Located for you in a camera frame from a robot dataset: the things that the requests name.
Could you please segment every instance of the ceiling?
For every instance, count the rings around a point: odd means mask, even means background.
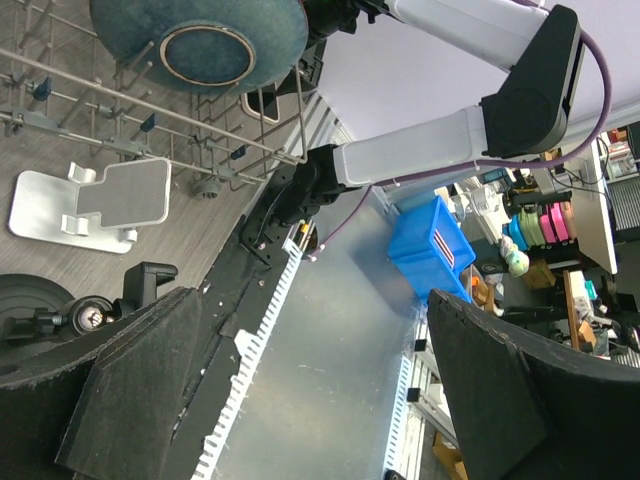
[[[637,0],[565,0],[582,28],[604,51],[613,77],[614,104],[640,102]],[[477,104],[494,93],[504,73],[429,34],[390,18],[368,25],[361,15],[356,35],[329,39],[320,91],[354,139],[370,138]],[[573,119],[594,116],[602,82],[585,55]]]

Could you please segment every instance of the blue plastic bin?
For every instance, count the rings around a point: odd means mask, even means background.
[[[436,230],[453,253],[453,268],[436,245]],[[460,274],[476,255],[440,197],[400,215],[389,245],[389,257],[407,278],[422,302],[434,289],[453,293],[471,303]]]

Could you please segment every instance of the gray wood surface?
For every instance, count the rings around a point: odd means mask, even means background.
[[[35,0],[34,5],[44,7],[45,2]],[[14,0],[0,0],[0,45],[3,48],[12,48],[14,7]],[[23,31],[25,12],[21,7],[18,10],[20,34]],[[89,4],[86,0],[58,2],[55,13],[91,29]],[[33,12],[32,23],[35,23],[38,17],[39,13]],[[64,25],[57,25],[54,32],[53,65],[55,67],[85,78],[97,76],[102,79],[105,86],[113,87],[114,62],[98,41],[95,41],[94,46],[90,37]],[[38,57],[44,42],[50,41],[49,33],[50,24],[47,22],[38,37],[28,45],[30,58]],[[92,68],[94,48],[98,60],[95,69]],[[12,69],[16,71],[20,67],[17,65],[12,67],[8,61],[0,59],[0,73],[8,73]],[[42,81],[44,77],[39,73],[34,76],[34,79]],[[73,84],[60,81],[55,77],[53,85],[54,90],[74,97],[79,96],[81,92]],[[194,112],[192,106],[194,99],[188,94],[170,92],[144,81],[137,85],[131,93],[140,95],[146,89],[153,90],[154,93],[149,98],[149,101],[153,103],[179,113]],[[0,87],[0,104],[6,103],[7,91],[6,88]],[[227,105],[230,105],[233,100],[234,98],[230,98]],[[14,94],[14,105],[16,101],[17,96]],[[110,98],[94,95],[93,101],[104,105],[113,105]],[[68,111],[70,105],[61,99],[52,100],[50,116],[61,118]],[[280,105],[281,118],[283,119],[298,112],[294,95],[282,98]],[[215,116],[223,109],[223,105],[216,105],[211,113]],[[204,116],[209,115],[208,110],[203,113]],[[149,111],[137,109],[134,115],[144,119],[149,114]],[[159,117],[158,124],[187,134],[196,133],[188,125],[167,118]],[[227,126],[232,128],[238,124],[244,125],[241,134],[248,138],[255,138],[260,134],[259,122],[246,116],[240,109],[229,114]],[[88,135],[91,133],[90,125],[89,109],[83,108],[69,124],[69,129],[75,133]],[[216,125],[224,127],[224,120]],[[100,117],[96,119],[95,131],[100,138],[112,135],[114,128],[113,121]],[[125,124],[123,133],[126,134],[125,136],[131,136],[136,128],[137,126],[133,123]],[[269,137],[267,144],[272,147],[282,146],[292,130],[293,126],[282,129]],[[168,152],[169,136],[167,134],[154,130],[150,134],[149,142],[153,146],[155,154],[165,155]],[[230,146],[237,148],[239,145],[231,142]],[[259,151],[250,151],[247,157],[233,165],[235,168],[241,168],[260,156]],[[184,139],[176,141],[175,157],[187,163],[200,162],[199,150],[188,145]],[[220,152],[217,154],[216,160],[222,160],[224,157],[224,152]],[[103,150],[95,158],[92,158],[88,146],[32,131],[24,131],[14,138],[0,138],[0,218],[3,219],[3,226],[0,230],[0,274],[19,272],[41,275],[60,283],[76,296],[98,294],[114,298],[121,293],[122,276],[129,267],[140,261],[153,261],[177,265],[180,274],[176,284],[197,286],[256,191],[256,187],[248,186],[233,193],[227,186],[224,192],[214,200],[198,200],[189,194],[192,175],[190,173],[181,174],[175,178],[172,188],[169,218],[162,225],[141,229],[138,243],[125,255],[54,245],[12,235],[6,227],[6,223],[17,175],[25,170],[34,170],[66,177],[70,161],[100,172],[109,163],[117,162],[118,156]]]

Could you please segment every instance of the dish rack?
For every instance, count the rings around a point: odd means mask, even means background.
[[[150,66],[138,73],[133,67],[153,48],[152,42],[130,64],[116,63],[92,31],[84,1],[3,3],[0,22],[11,32],[0,42],[5,87],[0,120],[7,139],[31,130],[88,145],[91,158],[107,152],[115,152],[118,161],[165,157],[174,177],[190,173],[192,193],[208,198],[227,183],[233,191],[260,185],[280,165],[306,161],[299,69],[297,112],[273,126],[265,122],[262,101],[259,119],[232,115],[241,107],[234,85],[222,95],[206,97],[148,82],[144,74]],[[241,122],[256,121],[259,130],[253,130],[260,134],[243,136]],[[295,124],[300,127],[301,158],[287,153],[284,141],[273,140],[274,133]]]

